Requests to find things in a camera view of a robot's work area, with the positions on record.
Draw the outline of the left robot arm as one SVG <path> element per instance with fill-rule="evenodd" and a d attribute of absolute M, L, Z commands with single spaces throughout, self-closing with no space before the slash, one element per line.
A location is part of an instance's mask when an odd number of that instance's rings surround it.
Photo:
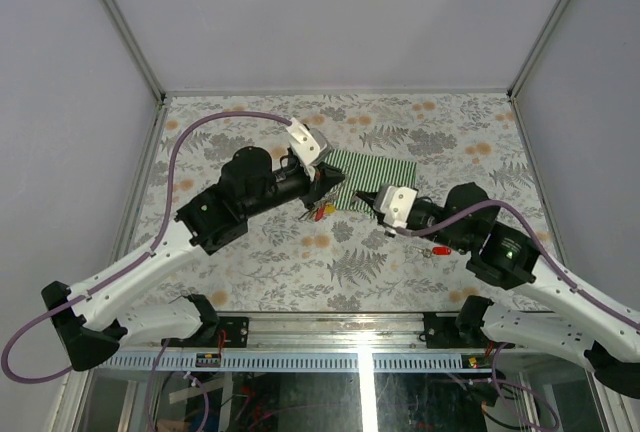
<path fill-rule="evenodd" d="M 311 208 L 344 181 L 325 162 L 304 167 L 294 155 L 273 169 L 269 153 L 244 147 L 222 169 L 216 184 L 170 219 L 159 242 L 149 241 L 95 276 L 74 285 L 54 281 L 42 298 L 71 367 L 86 371 L 124 346 L 168 340 L 173 346 L 214 347 L 220 319 L 202 294 L 163 305 L 132 303 L 172 273 L 221 250 L 248 231 L 250 218 L 294 200 Z"/>

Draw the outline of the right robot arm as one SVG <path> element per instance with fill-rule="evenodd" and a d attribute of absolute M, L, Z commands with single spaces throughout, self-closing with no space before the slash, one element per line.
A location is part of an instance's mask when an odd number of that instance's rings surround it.
<path fill-rule="evenodd" d="M 374 213 L 386 234 L 420 237 L 469 257 L 480 281 L 528 297 L 559 316 L 525 317 L 490 299 L 469 298 L 456 319 L 467 346 L 484 340 L 511 343 L 572 362 L 609 389 L 639 396 L 639 313 L 571 272 L 552 257 L 509 204 L 492 200 L 473 182 L 453 187 L 444 205 L 409 187 L 383 185 L 355 198 Z M 509 211 L 521 227 L 499 221 Z"/>

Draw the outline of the green white striped cloth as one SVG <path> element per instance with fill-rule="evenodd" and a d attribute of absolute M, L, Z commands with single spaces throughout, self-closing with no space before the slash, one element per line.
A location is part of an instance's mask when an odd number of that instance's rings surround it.
<path fill-rule="evenodd" d="M 376 194 L 383 185 L 415 186 L 417 164 L 412 161 L 334 150 L 325 162 L 345 176 L 345 180 L 335 187 L 333 204 L 337 210 L 370 212 L 364 202 L 355 199 L 357 191 Z"/>

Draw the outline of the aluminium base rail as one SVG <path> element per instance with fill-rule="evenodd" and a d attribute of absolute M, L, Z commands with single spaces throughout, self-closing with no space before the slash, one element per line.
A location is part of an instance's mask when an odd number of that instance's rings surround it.
<path fill-rule="evenodd" d="M 453 313 L 258 313 L 224 318 L 225 343 L 163 353 L 129 347 L 105 363 L 121 371 L 485 373 L 495 347 L 466 337 Z"/>

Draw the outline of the silver keys bunch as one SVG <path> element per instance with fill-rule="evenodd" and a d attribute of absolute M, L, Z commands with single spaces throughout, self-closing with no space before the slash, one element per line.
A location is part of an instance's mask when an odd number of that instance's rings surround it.
<path fill-rule="evenodd" d="M 335 199 L 333 197 L 322 199 L 305 211 L 298 221 L 319 222 L 327 218 L 336 211 Z"/>

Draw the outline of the floral tablecloth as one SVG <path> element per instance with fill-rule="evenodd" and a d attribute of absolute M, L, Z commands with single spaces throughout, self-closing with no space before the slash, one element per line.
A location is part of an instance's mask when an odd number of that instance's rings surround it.
<path fill-rule="evenodd" d="M 153 140 L 136 245 L 157 234 L 166 207 L 214 184 L 240 148 L 264 148 L 273 160 L 285 154 L 281 125 L 245 119 L 245 110 L 294 117 L 339 151 L 410 161 L 415 188 L 436 203 L 473 182 L 521 212 L 546 248 L 553 245 L 515 114 L 500 93 L 170 97 Z M 140 303 L 200 293 L 221 311 L 455 311 L 481 295 L 536 309 L 533 300 L 476 279 L 463 256 L 425 250 L 423 241 L 387 237 L 361 208 L 313 220 L 294 202 L 251 220 L 242 238 L 170 274 Z"/>

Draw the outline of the left aluminium frame post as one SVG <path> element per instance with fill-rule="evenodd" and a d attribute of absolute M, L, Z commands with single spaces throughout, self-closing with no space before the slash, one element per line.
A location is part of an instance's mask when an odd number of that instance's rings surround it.
<path fill-rule="evenodd" d="M 129 23 L 123 14 L 117 0 L 98 0 L 108 20 L 120 38 L 129 58 L 140 74 L 146 88 L 156 103 L 162 103 L 166 91 L 161 85 L 142 48 L 139 45 Z"/>

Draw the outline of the aluminium frame post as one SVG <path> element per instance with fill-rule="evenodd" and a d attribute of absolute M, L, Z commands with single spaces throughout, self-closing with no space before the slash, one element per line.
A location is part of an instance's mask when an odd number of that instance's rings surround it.
<path fill-rule="evenodd" d="M 166 91 L 161 85 L 142 48 L 139 45 L 129 23 L 123 14 L 117 0 L 98 0 L 108 20 L 120 38 L 129 58 L 140 74 L 146 88 L 156 103 L 162 103 Z"/>
<path fill-rule="evenodd" d="M 539 57 L 544 52 L 545 47 L 552 34 L 563 18 L 565 11 L 569 7 L 572 0 L 556 0 L 549 15 L 547 16 L 541 30 L 536 36 L 533 45 L 526 55 L 526 58 L 519 68 L 511 85 L 507 89 L 507 96 L 511 101 L 515 100 L 521 90 L 524 88 L 526 81 L 532 73 Z"/>

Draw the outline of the right aluminium frame post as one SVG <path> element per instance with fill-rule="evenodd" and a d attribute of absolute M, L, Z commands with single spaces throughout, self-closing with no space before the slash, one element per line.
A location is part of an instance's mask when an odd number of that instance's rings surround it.
<path fill-rule="evenodd" d="M 507 89 L 507 96 L 511 101 L 515 100 L 521 90 L 524 88 L 526 81 L 532 73 L 539 57 L 544 52 L 545 47 L 552 34 L 563 18 L 565 11 L 569 7 L 572 0 L 556 0 L 549 15 L 547 16 L 541 30 L 536 36 L 533 45 L 526 55 L 526 58 L 519 68 L 511 85 Z"/>

